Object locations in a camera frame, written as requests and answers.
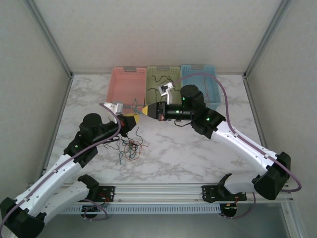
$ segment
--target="colored wires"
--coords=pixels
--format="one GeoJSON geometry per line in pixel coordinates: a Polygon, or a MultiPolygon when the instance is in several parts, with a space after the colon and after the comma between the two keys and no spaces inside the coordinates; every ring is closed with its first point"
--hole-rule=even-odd
{"type": "Polygon", "coordinates": [[[143,107],[143,104],[138,104],[137,99],[134,98],[132,102],[132,110],[134,111],[134,114],[141,114],[141,112],[137,109],[138,107],[143,107]]]}
{"type": "Polygon", "coordinates": [[[103,193],[99,193],[98,195],[101,196],[102,198],[105,198],[105,201],[100,205],[103,207],[108,207],[110,203],[110,199],[107,198],[106,195],[104,195],[103,193]]]}
{"type": "Polygon", "coordinates": [[[116,140],[117,141],[117,143],[116,143],[117,148],[110,146],[108,143],[104,144],[105,148],[111,147],[112,149],[119,151],[118,156],[119,156],[119,160],[120,160],[120,165],[122,164],[121,159],[123,156],[125,156],[125,158],[129,161],[137,160],[142,153],[142,148],[144,146],[145,147],[149,146],[149,143],[145,144],[143,141],[143,138],[140,135],[138,135],[138,130],[139,130],[139,127],[136,130],[135,135],[141,139],[141,142],[138,140],[135,140],[135,139],[131,139],[129,137],[127,139],[123,139],[121,137],[120,140],[118,140],[118,141],[116,140]]]}

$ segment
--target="marble surface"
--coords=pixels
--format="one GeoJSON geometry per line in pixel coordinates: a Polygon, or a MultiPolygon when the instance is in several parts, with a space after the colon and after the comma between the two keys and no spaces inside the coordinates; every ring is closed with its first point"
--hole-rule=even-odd
{"type": "MultiPolygon", "coordinates": [[[[251,108],[240,75],[219,75],[229,99],[231,123],[242,133],[260,142],[251,108]]],[[[106,100],[110,75],[75,75],[68,101],[57,133],[50,168],[79,130],[79,124],[88,113],[98,113],[103,122],[109,113],[98,103],[106,100]]],[[[225,115],[224,98],[217,109],[225,115]]],[[[80,175],[89,174],[99,183],[213,183],[226,173],[240,174],[252,171],[251,166],[229,148],[208,140],[190,127],[177,127],[172,121],[162,122],[144,115],[129,132],[138,139],[135,131],[149,143],[143,147],[140,158],[128,161],[118,158],[118,151],[102,145],[98,155],[67,183],[80,175]]]]}

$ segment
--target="black mounting bracket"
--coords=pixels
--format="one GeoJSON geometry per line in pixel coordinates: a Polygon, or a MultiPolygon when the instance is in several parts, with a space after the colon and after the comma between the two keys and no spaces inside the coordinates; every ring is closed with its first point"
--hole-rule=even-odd
{"type": "Polygon", "coordinates": [[[227,196],[222,196],[219,193],[219,186],[218,185],[204,185],[202,186],[203,189],[203,200],[204,202],[216,202],[216,201],[246,201],[247,196],[243,193],[237,194],[228,194],[227,196]]]}
{"type": "Polygon", "coordinates": [[[99,186],[94,202],[104,202],[105,198],[108,198],[109,202],[113,202],[114,191],[115,186],[99,186]]]}
{"type": "Polygon", "coordinates": [[[226,180],[232,174],[226,174],[223,178],[219,181],[217,185],[204,185],[202,186],[203,189],[203,200],[205,202],[216,202],[216,201],[246,201],[247,196],[245,193],[237,193],[232,194],[230,193],[224,186],[226,180]]]}

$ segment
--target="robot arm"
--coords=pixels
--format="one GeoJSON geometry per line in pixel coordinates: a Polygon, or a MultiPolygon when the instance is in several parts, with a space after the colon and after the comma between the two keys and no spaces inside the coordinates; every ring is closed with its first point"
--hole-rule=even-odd
{"type": "Polygon", "coordinates": [[[277,163],[290,170],[290,157],[284,152],[277,155],[255,143],[237,131],[224,116],[206,108],[204,96],[195,85],[182,87],[180,93],[181,105],[158,102],[146,106],[142,112],[159,121],[190,120],[197,133],[228,146],[253,167],[251,174],[225,175],[221,180],[222,196],[256,191],[274,200],[289,178],[277,163]]]}
{"type": "Polygon", "coordinates": [[[93,200],[99,183],[89,175],[79,177],[67,190],[55,193],[95,157],[99,142],[109,141],[117,132],[126,137],[136,125],[136,117],[118,115],[117,123],[103,124],[98,114],[86,115],[79,126],[80,131],[54,166],[28,190],[15,199],[7,197],[0,204],[2,219],[7,218],[5,225],[19,238],[35,238],[66,206],[85,198],[93,200]]]}

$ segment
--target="tangled wire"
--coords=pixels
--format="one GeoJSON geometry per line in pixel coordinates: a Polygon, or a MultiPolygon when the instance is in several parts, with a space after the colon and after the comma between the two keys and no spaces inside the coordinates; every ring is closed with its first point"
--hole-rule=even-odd
{"type": "Polygon", "coordinates": [[[120,160],[120,165],[122,164],[122,157],[123,155],[125,156],[125,158],[127,160],[133,161],[133,160],[137,160],[140,157],[140,154],[142,153],[142,147],[148,147],[149,143],[146,145],[143,141],[143,138],[138,135],[138,129],[135,132],[135,135],[137,137],[139,137],[141,139],[141,142],[138,140],[133,140],[130,139],[129,137],[127,137],[128,139],[123,139],[122,137],[120,138],[119,136],[111,141],[108,141],[104,144],[104,147],[108,149],[108,147],[111,147],[114,150],[119,151],[119,160],[120,160]],[[111,145],[109,145],[112,142],[116,141],[116,145],[117,148],[112,147],[111,145]]]}

